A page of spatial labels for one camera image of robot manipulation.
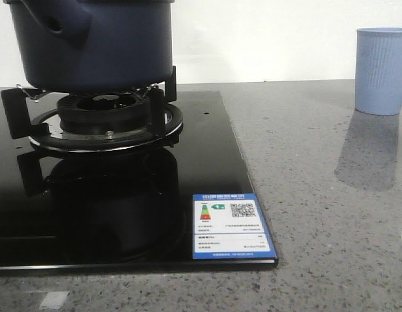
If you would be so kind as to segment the light blue ribbed cup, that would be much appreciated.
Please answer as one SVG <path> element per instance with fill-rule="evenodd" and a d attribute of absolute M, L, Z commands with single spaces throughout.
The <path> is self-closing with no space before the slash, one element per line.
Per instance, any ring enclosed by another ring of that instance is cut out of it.
<path fill-rule="evenodd" d="M 392 116 L 402 108 L 402 27 L 357 29 L 355 109 Z"/>

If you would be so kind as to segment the black pot support grate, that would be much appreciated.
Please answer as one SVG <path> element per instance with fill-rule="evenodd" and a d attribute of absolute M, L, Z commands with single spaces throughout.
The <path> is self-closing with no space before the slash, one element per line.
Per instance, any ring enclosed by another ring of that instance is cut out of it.
<path fill-rule="evenodd" d="M 131 94 L 139 99 L 147 98 L 150 104 L 147 123 L 143 127 L 126 132 L 107 131 L 102 135 L 76 134 L 61 128 L 57 107 L 35 119 L 29 116 L 27 100 L 38 101 L 47 95 L 44 90 L 17 86 L 1 91 L 1 98 L 11 137 L 13 139 L 27 137 L 33 146 L 43 150 L 63 153 L 103 153 L 138 149 L 143 146 L 172 146 L 178 141 L 183 128 L 183 116 L 181 110 L 173 105 L 177 99 L 174 73 L 166 79 L 164 89 L 159 88 L 157 84 L 151 84 L 107 94 Z M 75 95 L 92 97 L 104 94 Z"/>

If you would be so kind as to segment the dark blue cooking pot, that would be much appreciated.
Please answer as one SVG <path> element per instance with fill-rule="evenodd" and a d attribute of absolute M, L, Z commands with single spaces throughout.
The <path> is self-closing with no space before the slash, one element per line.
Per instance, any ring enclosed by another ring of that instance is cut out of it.
<path fill-rule="evenodd" d="M 65 93 L 126 91 L 173 71 L 170 1 L 9 1 L 26 80 Z"/>

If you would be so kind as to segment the blue energy label sticker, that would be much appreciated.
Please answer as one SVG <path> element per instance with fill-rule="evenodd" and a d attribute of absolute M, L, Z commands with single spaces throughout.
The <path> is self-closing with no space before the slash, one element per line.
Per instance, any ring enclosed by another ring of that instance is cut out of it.
<path fill-rule="evenodd" d="M 193 195 L 193 258 L 264 259 L 277 254 L 253 193 Z"/>

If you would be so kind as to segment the black glass gas stove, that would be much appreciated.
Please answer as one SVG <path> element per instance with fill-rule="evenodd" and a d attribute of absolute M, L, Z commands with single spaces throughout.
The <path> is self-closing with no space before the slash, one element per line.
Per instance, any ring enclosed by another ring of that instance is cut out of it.
<path fill-rule="evenodd" d="M 172 146 L 63 155 L 14 140 L 0 96 L 0 275 L 267 270 L 193 258 L 193 195 L 254 193 L 218 92 L 182 92 Z"/>

